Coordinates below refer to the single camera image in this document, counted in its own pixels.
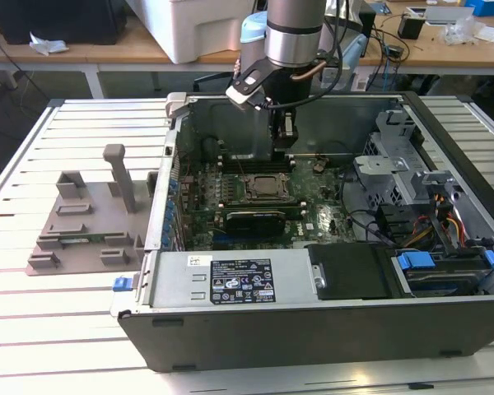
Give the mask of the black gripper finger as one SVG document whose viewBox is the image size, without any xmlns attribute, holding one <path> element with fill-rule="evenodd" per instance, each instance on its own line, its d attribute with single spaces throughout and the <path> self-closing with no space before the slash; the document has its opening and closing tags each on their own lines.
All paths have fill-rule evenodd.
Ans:
<svg viewBox="0 0 494 395">
<path fill-rule="evenodd" d="M 277 138 L 278 138 L 278 130 L 279 130 L 279 111 L 278 110 L 270 110 L 268 112 L 268 131 L 271 137 L 271 161 L 277 160 Z"/>
<path fill-rule="evenodd" d="M 279 125 L 279 138 L 278 159 L 284 160 L 287 150 L 298 139 L 296 111 L 294 109 L 287 109 L 282 112 L 282 119 Z"/>
</svg>

